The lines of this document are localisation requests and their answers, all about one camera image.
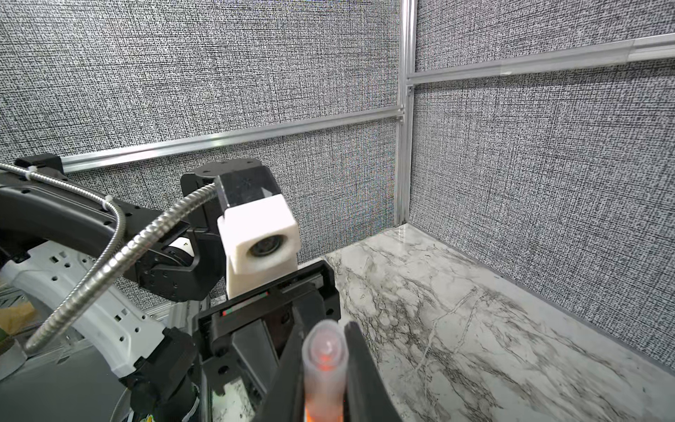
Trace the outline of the clear pen cap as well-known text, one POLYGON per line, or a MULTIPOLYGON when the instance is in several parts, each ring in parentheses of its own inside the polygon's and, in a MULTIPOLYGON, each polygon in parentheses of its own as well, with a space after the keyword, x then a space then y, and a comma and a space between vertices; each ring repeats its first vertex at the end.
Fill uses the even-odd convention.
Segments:
POLYGON ((344 411, 349 351, 344 330, 331 319, 317 323, 302 346, 304 404, 344 411))

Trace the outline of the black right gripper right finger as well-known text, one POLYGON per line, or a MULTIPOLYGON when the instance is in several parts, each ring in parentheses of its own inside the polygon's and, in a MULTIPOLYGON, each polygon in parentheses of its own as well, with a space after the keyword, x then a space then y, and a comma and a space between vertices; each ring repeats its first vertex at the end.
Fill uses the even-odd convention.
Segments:
POLYGON ((402 421, 356 322, 344 328, 349 360, 345 421, 402 421))

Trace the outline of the orange highlighter pen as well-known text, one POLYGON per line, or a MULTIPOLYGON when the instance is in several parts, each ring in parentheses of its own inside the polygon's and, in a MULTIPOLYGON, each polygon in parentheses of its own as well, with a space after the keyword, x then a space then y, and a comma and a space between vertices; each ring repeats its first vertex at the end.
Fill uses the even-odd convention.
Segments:
POLYGON ((310 408, 305 407, 306 422, 343 422, 344 412, 337 407, 310 408))

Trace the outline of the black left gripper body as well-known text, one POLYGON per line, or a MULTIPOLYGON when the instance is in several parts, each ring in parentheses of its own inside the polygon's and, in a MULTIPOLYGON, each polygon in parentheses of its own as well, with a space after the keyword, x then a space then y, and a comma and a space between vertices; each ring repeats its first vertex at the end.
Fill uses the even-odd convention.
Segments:
POLYGON ((316 311, 313 328, 325 319, 338 323, 339 305, 334 270, 320 260, 198 314, 193 338, 208 386, 222 395, 242 380, 256 415, 295 324, 293 308, 316 311))

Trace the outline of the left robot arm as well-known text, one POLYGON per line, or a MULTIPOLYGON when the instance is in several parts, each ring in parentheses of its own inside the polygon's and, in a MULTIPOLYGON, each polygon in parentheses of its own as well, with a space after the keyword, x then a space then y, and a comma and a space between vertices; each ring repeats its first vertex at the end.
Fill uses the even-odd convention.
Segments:
POLYGON ((181 185, 156 211, 68 181, 56 156, 3 167, 1 281, 47 318, 1 341, 2 420, 197 421, 201 378, 242 378, 260 404, 297 339, 339 321, 334 272, 299 267, 267 166, 210 163, 181 185))

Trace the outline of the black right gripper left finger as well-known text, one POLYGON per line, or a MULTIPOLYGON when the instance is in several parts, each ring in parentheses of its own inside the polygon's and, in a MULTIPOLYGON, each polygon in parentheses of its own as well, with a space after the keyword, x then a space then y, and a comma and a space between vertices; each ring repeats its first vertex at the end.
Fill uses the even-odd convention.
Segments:
POLYGON ((295 324, 281 355, 272 387, 253 421, 304 421, 302 346, 316 323, 316 311, 293 308, 295 324))

